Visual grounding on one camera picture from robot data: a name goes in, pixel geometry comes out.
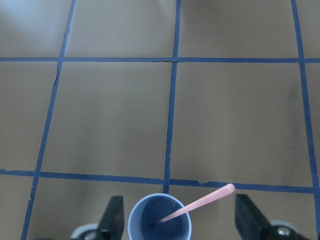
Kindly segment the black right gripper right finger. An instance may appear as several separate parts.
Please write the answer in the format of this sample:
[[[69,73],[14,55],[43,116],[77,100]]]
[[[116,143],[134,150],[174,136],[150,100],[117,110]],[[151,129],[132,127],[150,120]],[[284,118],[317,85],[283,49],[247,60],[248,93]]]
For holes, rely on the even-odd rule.
[[[277,240],[276,228],[247,194],[235,196],[235,227],[242,240]]]

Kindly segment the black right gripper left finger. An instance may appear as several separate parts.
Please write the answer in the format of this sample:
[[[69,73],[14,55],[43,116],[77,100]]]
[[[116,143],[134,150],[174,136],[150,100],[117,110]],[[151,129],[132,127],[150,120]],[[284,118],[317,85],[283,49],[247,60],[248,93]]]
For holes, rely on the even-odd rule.
[[[98,240],[121,240],[124,232],[123,196],[112,196],[97,227]]]

